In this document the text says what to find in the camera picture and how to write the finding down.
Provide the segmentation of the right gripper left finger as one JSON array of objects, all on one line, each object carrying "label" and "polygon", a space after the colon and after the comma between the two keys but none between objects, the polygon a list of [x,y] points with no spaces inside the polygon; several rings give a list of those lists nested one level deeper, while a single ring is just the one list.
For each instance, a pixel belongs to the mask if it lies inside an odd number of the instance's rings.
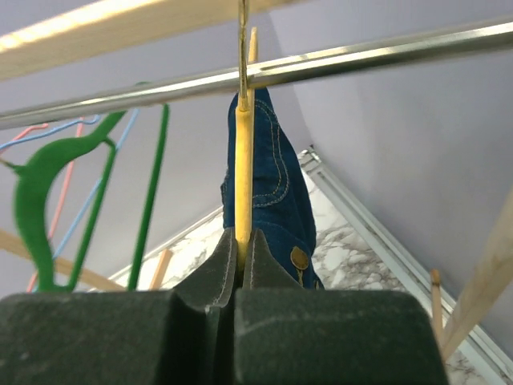
[{"label": "right gripper left finger", "polygon": [[4,384],[231,384],[236,242],[170,290],[1,302]]}]

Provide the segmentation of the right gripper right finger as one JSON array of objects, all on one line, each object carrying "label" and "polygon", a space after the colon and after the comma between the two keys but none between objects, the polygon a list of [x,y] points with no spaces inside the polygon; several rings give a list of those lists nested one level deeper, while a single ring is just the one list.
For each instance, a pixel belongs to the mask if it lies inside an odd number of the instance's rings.
[{"label": "right gripper right finger", "polygon": [[237,384],[445,384],[427,312],[397,290],[308,290],[252,234],[234,302]]}]

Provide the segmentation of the navy blue garment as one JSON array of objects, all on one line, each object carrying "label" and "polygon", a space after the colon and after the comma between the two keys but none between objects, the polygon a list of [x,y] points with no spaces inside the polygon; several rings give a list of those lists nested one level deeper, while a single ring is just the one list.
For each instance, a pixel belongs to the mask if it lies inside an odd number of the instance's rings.
[{"label": "navy blue garment", "polygon": [[317,230],[309,192],[267,88],[255,91],[254,122],[252,227],[300,286],[322,290],[312,262]]}]

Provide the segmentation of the pink wire hanger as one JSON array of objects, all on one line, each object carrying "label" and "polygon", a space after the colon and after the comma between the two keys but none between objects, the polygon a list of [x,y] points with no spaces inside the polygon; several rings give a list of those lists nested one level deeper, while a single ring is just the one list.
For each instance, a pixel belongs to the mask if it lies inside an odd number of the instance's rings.
[{"label": "pink wire hanger", "polygon": [[[13,139],[6,142],[5,145],[2,145],[1,153],[4,153],[5,151],[12,148],[16,144],[26,143],[27,141],[37,140],[37,139],[41,139],[46,136],[51,136],[51,135],[55,134],[56,132],[60,132],[64,129],[67,129],[67,128],[70,128],[73,126],[76,126],[75,136],[80,137],[83,133],[83,128],[85,125],[87,125],[87,123],[85,122],[85,117],[81,116],[76,120],[72,120],[69,123],[66,123],[62,126],[58,126],[58,127],[52,128],[52,129],[48,129],[48,127],[49,127],[48,123],[30,126],[28,128],[25,128],[19,134],[17,134]],[[63,206],[64,206],[65,200],[67,198],[67,192],[69,189],[69,184],[71,182],[71,177],[72,177],[73,171],[74,171],[74,162],[71,161],[67,165],[67,168],[65,171],[65,176],[64,176],[64,179],[63,179],[60,191],[59,191],[58,203],[57,203],[53,217],[50,222],[50,229],[48,232],[48,239],[50,241],[52,240],[55,230],[57,229],[57,226],[59,223],[59,219],[60,219],[60,216],[61,216],[61,213],[63,210]]]}]

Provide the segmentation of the green hanger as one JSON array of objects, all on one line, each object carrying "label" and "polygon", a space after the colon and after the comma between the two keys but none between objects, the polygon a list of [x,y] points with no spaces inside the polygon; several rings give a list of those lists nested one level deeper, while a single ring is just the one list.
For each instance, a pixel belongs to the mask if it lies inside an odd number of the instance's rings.
[{"label": "green hanger", "polygon": [[[17,176],[14,189],[13,213],[18,234],[1,232],[1,249],[17,257],[32,261],[39,292],[71,293],[79,282],[98,290],[121,290],[123,287],[107,278],[84,269],[83,264],[111,179],[115,158],[133,127],[133,115],[118,142],[109,136],[125,116],[124,111],[108,114],[98,127],[86,136],[68,137],[40,148],[25,164],[4,165]],[[74,261],[62,259],[51,246],[46,226],[46,201],[59,173],[78,158],[93,152],[101,144],[109,149],[102,176],[91,190],[82,213],[89,213],[81,243]]]}]

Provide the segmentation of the wooden hanger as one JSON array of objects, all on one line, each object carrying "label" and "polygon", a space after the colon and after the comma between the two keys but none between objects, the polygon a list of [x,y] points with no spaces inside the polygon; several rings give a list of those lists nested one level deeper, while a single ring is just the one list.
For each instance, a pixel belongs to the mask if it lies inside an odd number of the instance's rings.
[{"label": "wooden hanger", "polygon": [[254,102],[248,89],[247,24],[249,5],[238,2],[239,93],[236,106],[235,237],[237,269],[244,271],[252,232]]}]

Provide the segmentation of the blue wire hanger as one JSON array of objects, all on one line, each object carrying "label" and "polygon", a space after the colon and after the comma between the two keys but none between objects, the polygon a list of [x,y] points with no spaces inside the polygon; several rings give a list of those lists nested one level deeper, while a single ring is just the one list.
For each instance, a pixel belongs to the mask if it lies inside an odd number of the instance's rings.
[{"label": "blue wire hanger", "polygon": [[[7,164],[7,167],[18,175],[18,183],[14,192],[14,219],[19,235],[39,269],[43,269],[43,267],[52,268],[54,259],[59,255],[58,251],[61,251],[67,244],[86,210],[92,206],[91,216],[83,236],[83,247],[87,248],[89,246],[115,156],[133,128],[139,115],[139,109],[134,110],[123,131],[120,142],[115,143],[109,138],[109,133],[124,115],[125,113],[122,111],[106,116],[98,127],[86,136],[67,137],[49,143],[40,148],[23,165]],[[51,185],[65,166],[71,161],[94,151],[100,144],[107,144],[110,148],[103,174],[91,189],[79,214],[59,245],[58,251],[54,251],[46,233],[46,199]]]}]

